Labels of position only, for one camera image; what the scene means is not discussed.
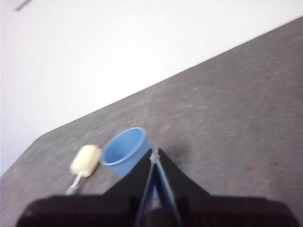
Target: plastic cup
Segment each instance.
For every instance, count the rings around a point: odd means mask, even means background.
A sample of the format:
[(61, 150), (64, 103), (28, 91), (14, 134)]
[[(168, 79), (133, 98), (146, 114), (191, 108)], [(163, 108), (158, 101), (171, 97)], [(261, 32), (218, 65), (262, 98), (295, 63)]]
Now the plastic cup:
[(113, 137), (104, 147), (101, 164), (119, 177), (127, 175), (149, 149), (153, 149), (143, 128), (130, 128)]

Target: yellow sponge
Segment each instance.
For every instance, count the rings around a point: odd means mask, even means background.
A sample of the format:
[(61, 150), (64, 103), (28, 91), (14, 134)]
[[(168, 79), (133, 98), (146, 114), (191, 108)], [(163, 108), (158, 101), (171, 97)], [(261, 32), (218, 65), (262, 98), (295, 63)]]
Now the yellow sponge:
[(81, 173), (81, 177), (89, 177), (99, 163), (101, 152), (96, 145), (83, 146), (71, 163), (71, 172), (75, 175)]

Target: sponge brush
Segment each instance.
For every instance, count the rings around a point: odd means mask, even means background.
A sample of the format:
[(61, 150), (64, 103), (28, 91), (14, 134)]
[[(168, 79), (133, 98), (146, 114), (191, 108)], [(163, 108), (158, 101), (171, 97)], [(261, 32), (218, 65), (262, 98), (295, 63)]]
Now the sponge brush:
[(96, 145), (83, 146), (70, 165), (70, 171), (81, 177), (89, 177), (95, 170), (102, 150)]

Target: white wall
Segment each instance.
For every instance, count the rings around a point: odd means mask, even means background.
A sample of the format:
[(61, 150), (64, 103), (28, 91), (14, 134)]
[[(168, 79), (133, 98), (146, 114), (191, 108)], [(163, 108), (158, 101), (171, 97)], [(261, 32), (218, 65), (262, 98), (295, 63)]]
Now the white wall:
[(2, 1), (1, 175), (42, 134), (301, 15), (302, 0)]

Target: table surface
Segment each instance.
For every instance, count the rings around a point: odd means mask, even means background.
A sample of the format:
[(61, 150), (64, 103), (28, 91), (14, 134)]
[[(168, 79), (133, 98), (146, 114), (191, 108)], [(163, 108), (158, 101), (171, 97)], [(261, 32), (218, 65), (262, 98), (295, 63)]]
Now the table surface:
[[(1, 226), (64, 193), (81, 146), (134, 126), (210, 193), (282, 201), (303, 224), (302, 87), (303, 17), (38, 138), (1, 178)], [(117, 181), (100, 165), (82, 193)]]

